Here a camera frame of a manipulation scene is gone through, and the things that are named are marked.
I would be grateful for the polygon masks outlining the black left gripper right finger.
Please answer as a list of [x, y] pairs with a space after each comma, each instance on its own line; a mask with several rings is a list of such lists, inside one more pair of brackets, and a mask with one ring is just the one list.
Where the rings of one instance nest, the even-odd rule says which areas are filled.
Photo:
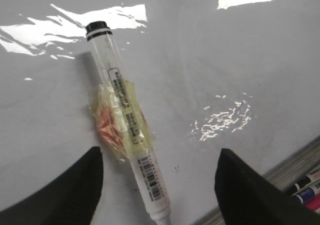
[[227, 225], [318, 225], [320, 216], [285, 195], [232, 150], [223, 148], [214, 191]]

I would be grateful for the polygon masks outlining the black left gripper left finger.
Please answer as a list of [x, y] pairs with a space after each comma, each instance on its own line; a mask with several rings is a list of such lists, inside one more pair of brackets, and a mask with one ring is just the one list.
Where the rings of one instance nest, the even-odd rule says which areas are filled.
[[103, 156], [90, 148], [45, 187], [0, 212], [2, 225], [89, 225], [103, 187]]

